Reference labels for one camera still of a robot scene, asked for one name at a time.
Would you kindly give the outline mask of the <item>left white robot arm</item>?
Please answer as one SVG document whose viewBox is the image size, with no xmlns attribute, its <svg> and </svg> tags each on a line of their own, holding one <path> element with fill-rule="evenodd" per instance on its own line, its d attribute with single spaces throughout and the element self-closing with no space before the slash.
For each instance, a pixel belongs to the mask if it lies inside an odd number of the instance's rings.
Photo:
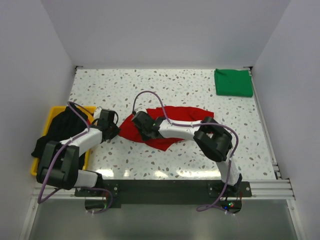
<svg viewBox="0 0 320 240">
<path fill-rule="evenodd" d="M 120 133 L 118 120 L 116 111 L 101 109 L 94 115 L 89 129 L 60 142 L 49 141 L 38 164 L 37 182 L 64 190 L 86 187 L 92 196 L 99 196 L 104 190 L 102 175 L 83 170 L 79 166 L 80 157 L 91 148 L 116 137 Z"/>
</svg>

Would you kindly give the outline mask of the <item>red polo shirt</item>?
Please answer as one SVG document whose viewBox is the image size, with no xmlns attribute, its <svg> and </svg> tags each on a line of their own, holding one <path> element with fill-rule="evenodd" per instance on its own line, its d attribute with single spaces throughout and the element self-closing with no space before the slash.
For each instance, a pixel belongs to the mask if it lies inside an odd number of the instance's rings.
<svg viewBox="0 0 320 240">
<path fill-rule="evenodd" d="M 165 111 L 169 119 L 174 121 L 201 121 L 205 117 L 214 118 L 214 112 L 203 110 L 191 106 L 165 106 Z M 143 141 L 138 129 L 132 122 L 134 115 L 131 113 L 124 122 L 120 125 L 119 136 L 132 142 L 145 143 L 146 145 L 157 150 L 166 151 L 174 143 L 182 141 L 182 138 L 163 138 L 149 139 Z"/>
</svg>

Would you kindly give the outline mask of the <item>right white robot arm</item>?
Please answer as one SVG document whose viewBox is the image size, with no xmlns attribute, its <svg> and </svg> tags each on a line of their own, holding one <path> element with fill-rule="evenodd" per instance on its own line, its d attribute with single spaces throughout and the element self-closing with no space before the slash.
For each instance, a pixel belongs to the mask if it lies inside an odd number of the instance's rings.
<svg viewBox="0 0 320 240">
<path fill-rule="evenodd" d="M 143 141 L 173 138 L 194 141 L 202 153 L 216 163 L 223 192 L 233 197 L 241 190 L 242 175 L 233 162 L 239 137 L 230 127 L 209 116 L 198 121 L 174 121 L 167 116 L 152 119 L 144 111 L 135 113 L 131 121 Z"/>
</svg>

